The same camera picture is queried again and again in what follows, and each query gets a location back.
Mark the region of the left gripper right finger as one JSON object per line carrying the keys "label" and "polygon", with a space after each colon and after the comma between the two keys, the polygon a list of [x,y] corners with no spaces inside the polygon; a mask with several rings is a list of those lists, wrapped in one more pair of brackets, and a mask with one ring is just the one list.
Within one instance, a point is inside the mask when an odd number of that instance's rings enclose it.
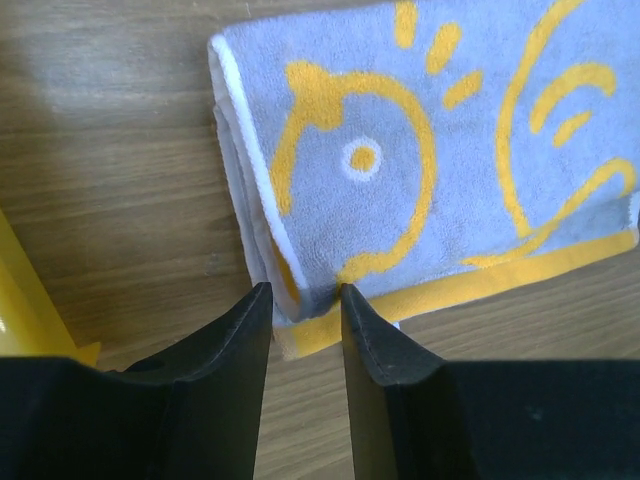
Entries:
{"label": "left gripper right finger", "polygon": [[359,479],[635,479],[635,360],[450,361],[341,289]]}

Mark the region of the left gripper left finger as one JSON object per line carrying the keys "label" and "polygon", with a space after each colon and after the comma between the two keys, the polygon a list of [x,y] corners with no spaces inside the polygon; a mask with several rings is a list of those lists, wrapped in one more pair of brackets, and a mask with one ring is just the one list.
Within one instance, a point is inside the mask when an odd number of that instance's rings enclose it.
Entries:
{"label": "left gripper left finger", "polygon": [[273,296],[228,312],[123,371],[65,357],[1,361],[5,479],[250,479]]}

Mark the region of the yellow grey duck towel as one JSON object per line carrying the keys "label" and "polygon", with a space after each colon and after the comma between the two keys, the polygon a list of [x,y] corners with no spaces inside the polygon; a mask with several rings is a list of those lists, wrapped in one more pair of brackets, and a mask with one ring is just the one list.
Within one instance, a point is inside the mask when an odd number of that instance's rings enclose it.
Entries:
{"label": "yellow grey duck towel", "polygon": [[288,359],[639,241],[635,1],[397,1],[208,44],[225,173]]}

